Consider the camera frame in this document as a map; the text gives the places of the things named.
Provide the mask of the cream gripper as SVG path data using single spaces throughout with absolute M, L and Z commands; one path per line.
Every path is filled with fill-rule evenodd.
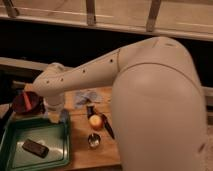
M 64 109 L 64 101 L 59 100 L 56 103 L 44 100 L 45 116 L 51 123 L 59 123 L 62 110 Z

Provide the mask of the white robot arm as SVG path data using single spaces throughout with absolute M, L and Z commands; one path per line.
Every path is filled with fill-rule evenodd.
M 123 171 L 206 171 L 205 96 L 178 41 L 153 37 L 67 70 L 53 63 L 33 82 L 48 107 L 70 90 L 110 86 Z

